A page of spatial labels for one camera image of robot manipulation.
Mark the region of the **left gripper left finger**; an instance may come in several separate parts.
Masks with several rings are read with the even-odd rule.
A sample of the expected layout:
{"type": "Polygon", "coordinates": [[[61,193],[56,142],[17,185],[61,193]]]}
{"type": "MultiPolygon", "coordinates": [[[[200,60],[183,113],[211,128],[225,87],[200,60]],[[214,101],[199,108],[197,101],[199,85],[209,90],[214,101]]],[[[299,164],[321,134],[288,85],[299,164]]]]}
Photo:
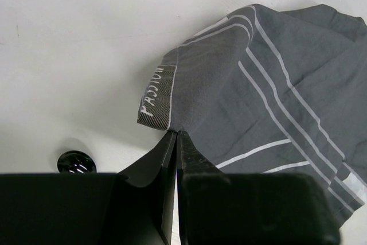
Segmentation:
{"type": "Polygon", "coordinates": [[[175,132],[116,175],[108,206],[109,244],[170,244],[176,175],[175,132]]]}

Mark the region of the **grey striped cloth placemat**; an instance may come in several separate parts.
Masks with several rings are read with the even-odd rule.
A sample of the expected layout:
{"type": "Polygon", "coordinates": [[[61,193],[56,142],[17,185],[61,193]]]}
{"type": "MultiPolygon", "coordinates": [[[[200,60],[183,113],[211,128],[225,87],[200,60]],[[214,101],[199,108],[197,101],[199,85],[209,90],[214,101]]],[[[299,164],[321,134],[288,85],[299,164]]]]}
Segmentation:
{"type": "Polygon", "coordinates": [[[317,5],[228,14],[164,55],[137,122],[225,173],[305,173],[339,225],[366,204],[366,23],[317,5]]]}

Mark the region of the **black spoon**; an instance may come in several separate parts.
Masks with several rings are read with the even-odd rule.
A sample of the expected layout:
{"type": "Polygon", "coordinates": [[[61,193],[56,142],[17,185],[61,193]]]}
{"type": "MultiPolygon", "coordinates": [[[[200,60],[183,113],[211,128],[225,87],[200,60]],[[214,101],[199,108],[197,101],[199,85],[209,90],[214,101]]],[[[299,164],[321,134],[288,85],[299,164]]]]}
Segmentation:
{"type": "Polygon", "coordinates": [[[94,160],[78,150],[70,150],[57,160],[57,168],[60,173],[96,173],[97,168],[94,160]]]}

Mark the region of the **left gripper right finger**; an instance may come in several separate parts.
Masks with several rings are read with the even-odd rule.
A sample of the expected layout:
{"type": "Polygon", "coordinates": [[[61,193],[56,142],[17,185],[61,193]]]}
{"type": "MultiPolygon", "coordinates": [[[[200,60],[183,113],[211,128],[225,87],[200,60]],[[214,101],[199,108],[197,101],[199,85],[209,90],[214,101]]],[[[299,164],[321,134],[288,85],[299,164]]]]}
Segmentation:
{"type": "Polygon", "coordinates": [[[340,244],[317,182],[299,173],[225,174],[177,135],[182,244],[340,244]]]}

